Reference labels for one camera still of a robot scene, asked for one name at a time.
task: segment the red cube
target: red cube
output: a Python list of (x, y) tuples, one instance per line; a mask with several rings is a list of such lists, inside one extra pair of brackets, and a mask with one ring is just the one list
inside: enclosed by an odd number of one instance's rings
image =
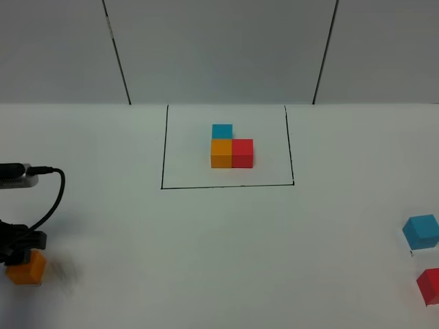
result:
[(232, 168), (253, 168), (253, 140), (232, 140)]
[(426, 269), (417, 283), (425, 305), (439, 304), (439, 269)]

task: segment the black rectangle outline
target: black rectangle outline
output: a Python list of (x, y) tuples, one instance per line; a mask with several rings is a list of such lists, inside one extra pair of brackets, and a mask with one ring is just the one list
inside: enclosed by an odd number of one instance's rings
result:
[(283, 106), (285, 109), (285, 125), (287, 127), (287, 139), (289, 150), (289, 164), (291, 166), (291, 177), (293, 182), (291, 184), (262, 184), (262, 185), (226, 185), (226, 186), (188, 186), (188, 187), (163, 187), (163, 180), (165, 179), (165, 159), (166, 159), (166, 141), (167, 141), (167, 118), (169, 114), (169, 104), (166, 107), (166, 124), (165, 124), (165, 145), (163, 147), (163, 166), (162, 166), (162, 185), (160, 190), (194, 190), (201, 188), (235, 188), (235, 187), (263, 187), (263, 186), (294, 186), (294, 172), (293, 172), (293, 158), (291, 153), (291, 144), (289, 142), (289, 128), (288, 128), (288, 114), (287, 106)]

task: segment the black cable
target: black cable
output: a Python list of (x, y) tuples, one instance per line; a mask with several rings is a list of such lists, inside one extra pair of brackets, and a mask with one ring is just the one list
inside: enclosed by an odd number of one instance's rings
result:
[(30, 167), (27, 170), (26, 174), (29, 175), (29, 176), (34, 176), (34, 175), (45, 175), (45, 174), (48, 174), (48, 173), (59, 173), (60, 176), (61, 176), (60, 191), (58, 192), (58, 196), (57, 196), (57, 198), (55, 200), (54, 205), (52, 206), (52, 208), (50, 208), (50, 210), (47, 212), (47, 214), (42, 219), (40, 219), (34, 225), (32, 225), (28, 230), (26, 230), (26, 232), (24, 232), (24, 233), (22, 233), (20, 235), (15, 236), (14, 238), (11, 239), (11, 241), (8, 241), (4, 245), (2, 245), (2, 249), (9, 247), (15, 241), (24, 238), (29, 233), (32, 233), (37, 228), (42, 226), (42, 224), (44, 224), (50, 218), (50, 216), (52, 216), (54, 214), (56, 208), (60, 205), (60, 202), (61, 202), (61, 199), (62, 199), (62, 195), (64, 194), (64, 189), (65, 189), (65, 186), (66, 186), (66, 176), (64, 174), (64, 171), (62, 171), (61, 169), (52, 168), (52, 167)]

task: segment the orange cube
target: orange cube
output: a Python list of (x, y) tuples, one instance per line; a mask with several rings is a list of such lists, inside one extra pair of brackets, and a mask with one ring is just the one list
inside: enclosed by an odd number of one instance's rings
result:
[(38, 250), (32, 250), (30, 263), (8, 266), (6, 276), (15, 284), (41, 284), (46, 262)]
[(212, 168), (232, 167), (232, 140), (213, 139), (211, 145)]

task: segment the white wall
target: white wall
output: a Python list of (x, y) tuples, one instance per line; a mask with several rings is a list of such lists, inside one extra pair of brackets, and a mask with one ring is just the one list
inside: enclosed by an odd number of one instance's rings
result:
[(439, 2), (340, 1), (317, 103), (439, 102)]
[(0, 5), (0, 103), (127, 103), (100, 0)]
[(311, 103), (335, 0), (107, 0), (133, 103)]

